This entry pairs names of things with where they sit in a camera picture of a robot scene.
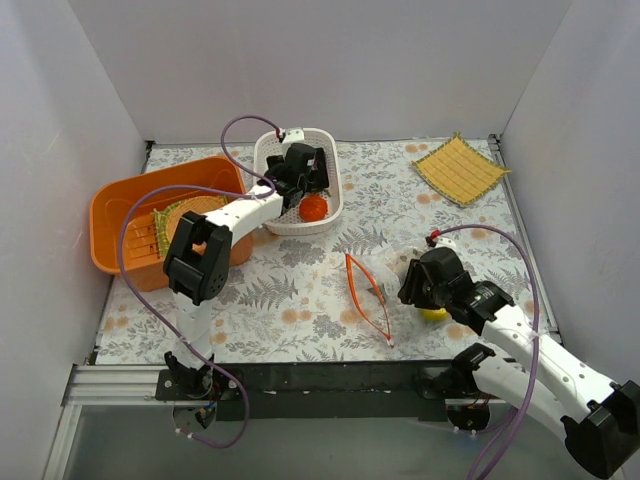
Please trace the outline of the yellow fake lemon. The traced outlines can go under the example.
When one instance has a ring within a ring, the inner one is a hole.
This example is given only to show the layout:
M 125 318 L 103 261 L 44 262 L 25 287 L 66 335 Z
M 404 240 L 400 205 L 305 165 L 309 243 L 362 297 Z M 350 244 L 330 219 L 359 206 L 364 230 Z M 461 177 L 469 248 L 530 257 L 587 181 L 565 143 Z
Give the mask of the yellow fake lemon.
M 446 320 L 449 317 L 448 312 L 444 309 L 421 309 L 421 316 L 426 322 L 439 323 Z

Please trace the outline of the orange fake tangerine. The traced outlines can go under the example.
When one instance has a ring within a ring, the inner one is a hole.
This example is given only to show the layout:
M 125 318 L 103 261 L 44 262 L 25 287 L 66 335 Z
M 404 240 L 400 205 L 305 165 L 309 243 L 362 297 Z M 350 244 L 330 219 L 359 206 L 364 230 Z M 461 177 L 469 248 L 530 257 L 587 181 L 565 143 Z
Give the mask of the orange fake tangerine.
M 321 221 L 328 214 L 328 203 L 320 195 L 308 195 L 301 200 L 298 213 L 306 223 Z

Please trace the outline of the clear zip top bag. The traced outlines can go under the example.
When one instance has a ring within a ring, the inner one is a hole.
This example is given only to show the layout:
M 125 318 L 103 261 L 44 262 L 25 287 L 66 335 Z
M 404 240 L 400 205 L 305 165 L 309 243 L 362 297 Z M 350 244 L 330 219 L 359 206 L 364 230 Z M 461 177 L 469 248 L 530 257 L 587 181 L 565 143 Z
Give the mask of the clear zip top bag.
M 345 271 L 351 302 L 360 317 L 382 335 L 393 349 L 393 326 L 397 321 L 418 318 L 421 309 L 404 305 L 398 298 L 409 262 L 422 251 L 415 246 L 392 245 L 368 255 L 345 254 Z

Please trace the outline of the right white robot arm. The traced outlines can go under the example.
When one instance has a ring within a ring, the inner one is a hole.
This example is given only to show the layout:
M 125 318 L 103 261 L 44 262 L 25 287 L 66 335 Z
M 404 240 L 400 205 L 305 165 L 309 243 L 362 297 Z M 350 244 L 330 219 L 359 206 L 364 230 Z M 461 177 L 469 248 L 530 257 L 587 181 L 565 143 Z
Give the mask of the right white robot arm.
M 614 381 L 535 331 L 512 297 L 473 280 L 454 250 L 437 247 L 411 260 L 398 298 L 420 309 L 443 308 L 488 341 L 455 357 L 452 383 L 460 395 L 482 391 L 530 415 L 599 479 L 611 478 L 638 452 L 638 384 Z

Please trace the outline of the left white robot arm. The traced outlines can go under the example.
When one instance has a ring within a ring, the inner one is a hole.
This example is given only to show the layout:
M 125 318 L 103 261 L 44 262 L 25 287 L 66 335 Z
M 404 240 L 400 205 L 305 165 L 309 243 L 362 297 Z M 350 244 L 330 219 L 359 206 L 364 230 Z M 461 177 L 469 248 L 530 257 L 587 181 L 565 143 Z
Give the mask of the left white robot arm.
M 323 149 L 293 143 L 267 159 L 265 178 L 246 199 L 197 214 L 184 213 L 177 224 L 163 270 L 177 307 L 180 344 L 164 354 L 175 384 L 193 400 L 205 398 L 213 377 L 205 362 L 212 358 L 208 340 L 209 301 L 225 286 L 232 248 L 262 224 L 278 219 L 310 193 L 329 187 Z

